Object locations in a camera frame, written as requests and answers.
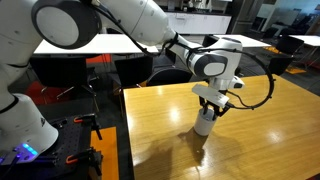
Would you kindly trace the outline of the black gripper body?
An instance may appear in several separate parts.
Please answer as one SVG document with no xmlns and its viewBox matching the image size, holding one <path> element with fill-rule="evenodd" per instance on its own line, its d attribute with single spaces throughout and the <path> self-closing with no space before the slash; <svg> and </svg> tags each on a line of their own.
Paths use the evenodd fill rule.
<svg viewBox="0 0 320 180">
<path fill-rule="evenodd" d="M 218 105 L 210 102 L 209 100 L 206 100 L 203 97 L 199 98 L 199 103 L 202 106 L 202 108 L 204 109 L 204 114 L 206 114 L 208 109 L 210 107 L 212 107 L 213 111 L 214 111 L 214 115 L 219 116 L 219 117 L 222 117 L 230 109 L 230 107 L 228 105 L 226 105 L 224 108 L 221 108 Z"/>
</svg>

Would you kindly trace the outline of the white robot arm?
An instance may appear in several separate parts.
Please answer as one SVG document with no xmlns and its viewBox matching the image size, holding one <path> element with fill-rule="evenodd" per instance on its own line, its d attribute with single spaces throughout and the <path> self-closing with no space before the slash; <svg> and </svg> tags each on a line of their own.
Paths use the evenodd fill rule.
<svg viewBox="0 0 320 180">
<path fill-rule="evenodd" d="M 103 27 L 116 29 L 138 45 L 161 44 L 178 55 L 191 72 L 207 78 L 193 91 L 218 107 L 222 92 L 241 88 L 235 75 L 242 44 L 220 38 L 203 48 L 187 41 L 168 23 L 153 0 L 1 0 L 0 1 L 0 152 L 1 163 L 29 163 L 49 149 L 59 133 L 30 97 L 8 91 L 42 41 L 63 49 L 85 46 Z"/>
</svg>

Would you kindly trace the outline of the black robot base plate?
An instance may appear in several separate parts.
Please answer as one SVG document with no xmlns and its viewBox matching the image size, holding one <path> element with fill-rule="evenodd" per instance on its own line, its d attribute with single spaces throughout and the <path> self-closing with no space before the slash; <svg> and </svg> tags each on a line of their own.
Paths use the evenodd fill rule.
<svg viewBox="0 0 320 180">
<path fill-rule="evenodd" d="M 69 155 L 90 147 L 90 125 L 74 123 L 75 117 L 52 120 L 58 128 L 57 141 L 44 152 L 31 144 L 20 143 L 1 156 L 1 180 L 100 180 L 87 162 L 67 165 Z"/>
</svg>

